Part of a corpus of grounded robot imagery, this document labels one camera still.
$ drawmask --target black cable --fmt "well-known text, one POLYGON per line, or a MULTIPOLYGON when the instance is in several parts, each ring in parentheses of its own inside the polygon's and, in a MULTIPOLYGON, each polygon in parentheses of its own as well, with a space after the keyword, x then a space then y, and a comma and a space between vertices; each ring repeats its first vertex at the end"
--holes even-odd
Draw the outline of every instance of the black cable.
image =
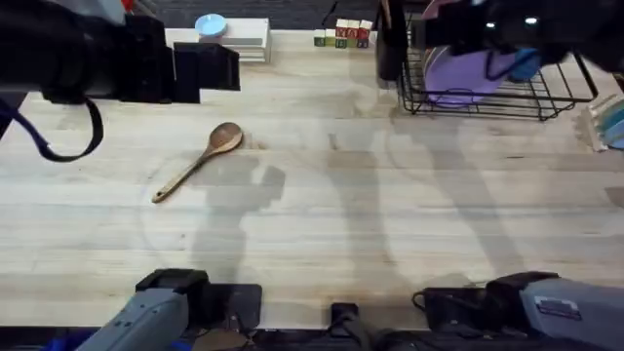
POLYGON ((411 296, 411 304, 416 307, 417 309, 420 310, 420 312, 422 313, 426 313, 425 311, 425 306, 421 305, 420 303, 418 303, 416 301, 417 297, 423 296, 423 291, 420 292, 415 292, 412 296, 411 296))
POLYGON ((331 5, 330 10, 328 11, 328 13, 323 17, 323 20, 321 21, 321 26, 325 27, 325 22, 328 20, 328 18, 330 17, 331 14, 333 14, 335 12, 335 9, 338 7, 338 0, 335 0, 333 2, 333 5, 331 5))
POLYGON ((84 156, 91 154, 96 148, 98 148, 102 139, 104 138, 104 126, 101 121, 101 115, 99 114, 98 107, 96 104, 88 99, 84 98, 83 102, 87 105, 87 109, 89 110, 89 114, 91 115, 91 123, 93 127, 93 135, 89 145, 87 148, 75 156, 63 156, 55 153, 49 146, 48 141, 37 131, 37 129, 23 116, 21 113, 11 107, 8 103, 6 103, 3 99, 0 98, 0 119, 4 119, 6 121, 16 121, 16 123, 20 124, 30 135, 35 145, 37 146, 37 150, 39 154, 43 156, 46 160, 54 161, 54 162, 73 162, 84 156))
POLYGON ((188 341, 195 341, 198 338, 208 334, 211 331, 212 331, 211 329, 206 329, 206 330, 203 330, 203 331, 196 332, 194 335, 185 335, 185 334, 183 334, 181 338, 184 339, 184 340, 188 340, 188 341))

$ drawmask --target dish rack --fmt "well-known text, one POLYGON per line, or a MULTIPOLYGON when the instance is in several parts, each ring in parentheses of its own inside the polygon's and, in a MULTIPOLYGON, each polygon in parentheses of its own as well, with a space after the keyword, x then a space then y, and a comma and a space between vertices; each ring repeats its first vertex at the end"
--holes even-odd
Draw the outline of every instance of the dish rack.
MULTIPOLYGON (((407 19, 408 42, 410 42, 412 15, 407 15, 407 19)), ((562 63, 565 69, 562 69, 562 64, 542 67, 530 81, 525 83, 505 81, 491 94, 480 94, 466 90, 426 91, 423 79, 423 58, 423 52, 408 47, 408 55, 403 63, 402 73, 397 84, 399 98, 403 100, 404 109, 411 112, 412 115, 483 115, 537 118, 543 122, 556 118, 563 111, 571 110, 578 102, 590 102, 598 96, 598 89, 583 59, 577 53, 572 54, 573 59, 562 63), (578 75, 582 76, 583 83, 580 83, 580 79, 576 79, 575 83, 578 83, 573 87, 570 86, 566 75, 571 74, 571 69, 579 72, 578 75), (462 103, 457 107, 441 107, 430 100, 430 95, 438 97, 483 97, 483 99, 462 103)))

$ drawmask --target wood grain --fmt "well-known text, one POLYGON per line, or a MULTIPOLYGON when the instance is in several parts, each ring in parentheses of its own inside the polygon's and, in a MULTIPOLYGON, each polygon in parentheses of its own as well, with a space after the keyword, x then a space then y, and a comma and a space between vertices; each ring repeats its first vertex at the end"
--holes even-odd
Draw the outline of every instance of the wood grain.
MULTIPOLYGON (((242 92, 204 91, 201 105, 99 101, 104 142, 72 164, 44 161, 12 125, 0 325, 102 325, 162 267, 261 284, 265 328, 320 327, 333 301, 410 327, 415 290, 529 269, 624 287, 624 160, 577 140, 576 111, 544 124, 412 117, 377 88, 374 48, 312 37, 274 31, 271 64, 242 66, 242 92), (153 205, 225 121, 244 129, 241 149, 153 205)), ((30 94, 21 112, 57 152, 91 135, 83 107, 30 94)))

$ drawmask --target cable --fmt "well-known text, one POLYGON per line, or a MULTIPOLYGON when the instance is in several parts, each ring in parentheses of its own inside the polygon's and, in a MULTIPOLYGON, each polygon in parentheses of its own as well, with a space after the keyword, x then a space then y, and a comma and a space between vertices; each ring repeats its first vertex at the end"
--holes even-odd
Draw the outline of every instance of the cable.
POLYGON ((211 331, 212 331, 211 329, 200 330, 199 332, 196 332, 194 335, 186 335, 186 333, 185 333, 185 334, 182 335, 181 338, 184 339, 184 340, 188 340, 188 341, 195 341, 198 338, 208 334, 211 331))
POLYGON ((328 11, 328 13, 323 17, 323 20, 321 21, 321 26, 325 27, 325 22, 328 20, 328 18, 330 17, 331 14, 333 14, 335 12, 335 8, 338 7, 338 0, 335 0, 333 2, 333 5, 331 5, 330 10, 328 11))
POLYGON ((420 310, 420 312, 422 313, 426 313, 425 311, 425 306, 421 305, 420 303, 418 303, 416 301, 416 298, 419 296, 424 296, 423 291, 420 292, 415 292, 412 296, 411 296, 411 304, 416 307, 417 309, 420 310))

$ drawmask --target blue object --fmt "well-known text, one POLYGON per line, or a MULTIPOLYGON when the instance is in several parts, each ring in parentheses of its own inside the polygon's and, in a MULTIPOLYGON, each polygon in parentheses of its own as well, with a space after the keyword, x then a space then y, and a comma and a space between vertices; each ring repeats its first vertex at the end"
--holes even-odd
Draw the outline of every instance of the blue object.
POLYGON ((603 141, 608 146, 624 148, 624 110, 617 111, 614 118, 619 122, 604 132, 603 141))
POLYGON ((512 82, 522 83, 528 82, 533 78, 535 74, 539 71, 541 67, 541 59, 536 54, 537 50, 535 49, 520 49, 516 53, 516 62, 521 59, 526 58, 529 55, 534 55, 532 58, 529 58, 528 61, 519 65, 514 70, 509 73, 509 80, 512 82))
POLYGON ((195 21, 195 30, 200 35, 216 37, 225 32, 227 23, 222 15, 203 15, 195 21))
POLYGON ((604 118, 601 119, 601 123, 598 126, 599 131, 604 133, 624 119, 624 113, 620 113, 623 109, 624 101, 619 101, 604 111, 604 118))

